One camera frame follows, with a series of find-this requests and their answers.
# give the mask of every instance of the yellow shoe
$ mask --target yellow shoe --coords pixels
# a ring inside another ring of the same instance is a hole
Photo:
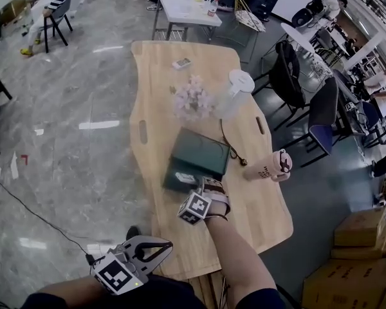
[[[30,51],[28,48],[23,48],[23,49],[20,49],[20,53],[21,55],[25,55],[25,56],[33,56],[33,52]]]

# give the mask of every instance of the dark sleeve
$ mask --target dark sleeve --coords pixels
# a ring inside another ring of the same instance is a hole
[[[45,293],[34,293],[29,295],[20,309],[67,309],[64,299],[55,295]]]
[[[237,304],[236,309],[285,309],[279,292],[272,288],[258,290],[245,296]]]

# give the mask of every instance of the drink cup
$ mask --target drink cup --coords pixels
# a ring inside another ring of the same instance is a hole
[[[247,167],[243,172],[243,177],[248,181],[271,178],[274,182],[281,182],[290,177],[292,166],[289,154],[281,149]]]

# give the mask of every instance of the marble floor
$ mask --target marble floor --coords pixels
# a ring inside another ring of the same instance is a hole
[[[129,145],[137,89],[130,45],[151,37],[154,13],[147,5],[146,0],[86,0],[71,21],[72,33],[61,23],[69,46],[50,39],[49,54],[42,44],[33,57],[22,57],[19,49],[26,38],[17,24],[5,30],[0,42],[0,78],[14,96],[9,103],[0,97],[1,181],[95,256],[122,242],[133,224],[144,232],[150,229],[148,201]],[[252,62],[243,66],[253,74],[259,57],[282,35],[277,21],[269,22],[267,30],[257,41]],[[202,41],[203,34],[191,32],[189,40]],[[310,79],[304,87],[317,85]],[[256,100],[266,116],[280,105],[268,90]],[[286,113],[269,118],[269,124],[277,124]],[[274,133],[274,146],[303,127],[301,122]],[[333,228],[349,211],[371,206],[377,185],[365,167],[373,153],[363,160],[357,149],[354,139],[348,139],[331,157],[295,169],[282,184],[295,232],[262,258],[295,297],[300,297],[303,279],[327,259]],[[289,151],[296,164],[308,159],[303,147]],[[10,168],[14,154],[16,179]],[[0,300],[21,306],[44,285],[85,276],[88,270],[75,244],[0,188]]]

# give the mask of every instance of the white lid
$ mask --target white lid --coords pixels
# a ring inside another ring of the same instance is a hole
[[[249,73],[242,70],[232,70],[229,73],[229,80],[235,87],[245,93],[251,93],[255,89],[255,82]]]

